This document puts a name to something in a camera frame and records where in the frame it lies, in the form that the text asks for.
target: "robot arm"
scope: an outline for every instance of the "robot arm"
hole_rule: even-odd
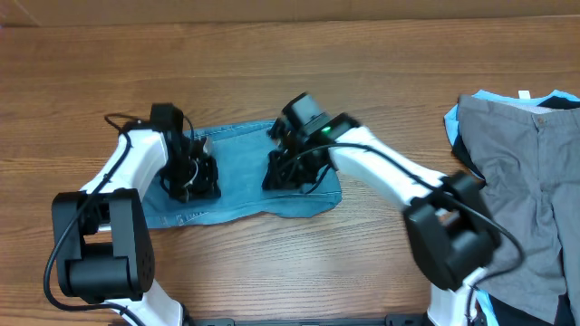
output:
[[[79,227],[68,235],[56,262],[59,285],[65,295],[81,297],[88,303],[117,303],[145,325],[182,326],[192,323],[187,311],[170,299],[153,278],[155,261],[140,200],[158,172],[169,181],[168,192],[174,199],[218,197],[220,193],[215,160],[208,156],[205,146],[208,140],[199,144],[184,142],[182,113],[172,106],[162,109],[154,107],[148,123],[133,121],[125,126],[132,145],[129,154],[96,195],[96,204],[87,209]],[[296,189],[304,183],[312,184],[318,170],[329,164],[376,189],[402,211],[415,262],[434,284],[431,321],[435,325],[465,324],[466,284],[482,276],[480,267],[490,262],[499,246],[498,232],[467,212],[460,211],[444,223],[438,219],[442,212],[457,209],[442,194],[452,194],[468,207],[490,216],[469,177],[445,177],[409,161],[347,115],[331,120],[306,94],[285,107],[270,136],[279,140],[281,147],[269,155],[265,189]],[[55,242],[60,240],[76,207],[121,157],[126,144],[126,139],[120,137],[111,159],[82,191],[59,194],[54,199]],[[211,182],[197,180],[198,173],[209,176],[203,180]],[[111,230],[112,243],[83,241],[84,235],[99,230]],[[126,314],[119,313],[136,325]]]

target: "brown wall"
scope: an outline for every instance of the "brown wall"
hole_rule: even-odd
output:
[[[97,25],[580,14],[580,0],[0,0],[0,24]]]

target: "dark blue fabric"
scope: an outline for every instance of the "dark blue fabric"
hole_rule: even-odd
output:
[[[538,318],[531,316],[519,309],[516,309],[502,301],[489,296],[491,299],[491,304],[493,304],[493,310],[498,318],[499,325],[521,325],[521,326],[549,326],[548,322],[539,320]],[[570,309],[570,301],[567,295],[560,295],[558,312],[556,314],[556,320],[554,321],[554,326],[575,326],[574,316],[572,315],[572,310]]]
[[[260,212],[281,217],[312,217],[338,205],[343,197],[334,170],[309,195],[304,192],[312,185],[298,190],[262,190],[267,154],[276,148],[266,135],[273,124],[273,121],[253,121],[196,129],[194,137],[207,136],[213,141],[222,196],[183,204],[169,198],[156,176],[142,200],[148,227],[214,225]]]

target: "pile of clothes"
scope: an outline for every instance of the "pile of clothes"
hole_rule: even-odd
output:
[[[444,120],[453,153],[485,180],[481,195],[494,218],[527,253],[521,268],[481,284],[478,300],[491,303],[488,319],[574,325],[580,320],[580,99],[562,91],[536,99],[479,91],[460,96]],[[489,270],[506,269],[516,258],[504,238]]]

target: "gray pants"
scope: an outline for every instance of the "gray pants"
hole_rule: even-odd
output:
[[[548,322],[567,288],[580,321],[580,109],[535,114],[464,95],[458,118],[459,133],[487,181],[482,196],[527,252],[522,268],[481,288]],[[489,268],[504,269],[516,257],[504,237]]]

